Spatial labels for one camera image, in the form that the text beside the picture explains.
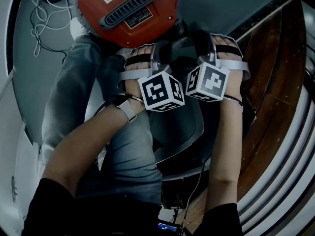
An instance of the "jeans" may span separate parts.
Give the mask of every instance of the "jeans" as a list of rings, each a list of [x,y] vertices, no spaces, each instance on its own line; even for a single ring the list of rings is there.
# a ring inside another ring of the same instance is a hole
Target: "jeans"
[[[121,92],[117,83],[124,63],[122,56],[103,58],[102,48],[88,36],[76,39],[45,108],[42,125],[44,164],[58,143],[84,122],[95,78],[104,100]],[[152,149],[149,118],[143,111],[111,139],[101,170],[92,164],[85,172],[76,198],[122,194],[160,205],[161,185],[162,175]]]

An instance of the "bracelet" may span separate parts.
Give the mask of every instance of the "bracelet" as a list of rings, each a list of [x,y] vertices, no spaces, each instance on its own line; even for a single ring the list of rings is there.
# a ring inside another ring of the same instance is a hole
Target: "bracelet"
[[[234,101],[234,102],[240,104],[241,107],[242,107],[242,112],[244,111],[244,104],[243,104],[238,98],[235,98],[235,97],[233,97],[233,96],[230,96],[230,95],[226,95],[226,94],[225,94],[225,95],[223,96],[223,99],[230,100],[230,101]]]
[[[136,96],[133,96],[131,94],[128,94],[128,93],[118,93],[119,95],[123,95],[123,96],[126,96],[128,97],[129,99],[133,99],[133,100],[137,100],[137,101],[140,101],[141,103],[144,103],[144,101]]]

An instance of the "wooden floor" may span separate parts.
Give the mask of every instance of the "wooden floor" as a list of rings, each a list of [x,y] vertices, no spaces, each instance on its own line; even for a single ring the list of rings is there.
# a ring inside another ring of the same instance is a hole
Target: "wooden floor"
[[[237,198],[256,183],[277,153],[292,122],[304,80],[306,33],[299,0],[293,0],[239,41],[251,71],[245,91],[257,119],[243,139]],[[189,206],[186,227],[202,221],[206,190]],[[179,214],[177,223],[183,220]]]

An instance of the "smartwatch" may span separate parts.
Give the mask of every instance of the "smartwatch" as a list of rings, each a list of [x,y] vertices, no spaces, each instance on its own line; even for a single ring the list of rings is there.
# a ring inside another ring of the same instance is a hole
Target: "smartwatch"
[[[129,122],[132,122],[137,118],[137,115],[132,109],[128,99],[129,97],[127,97],[126,95],[116,94],[113,98],[110,99],[110,101],[116,108],[124,112]]]

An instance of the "orange plastic housing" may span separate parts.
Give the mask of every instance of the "orange plastic housing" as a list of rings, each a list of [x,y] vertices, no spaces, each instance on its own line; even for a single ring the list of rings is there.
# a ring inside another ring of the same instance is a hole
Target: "orange plastic housing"
[[[110,30],[100,26],[99,20],[126,0],[78,0],[78,8],[89,24],[104,39],[127,48],[149,43],[169,30],[177,19],[177,0],[155,0],[147,5],[152,16],[130,28],[125,21]]]

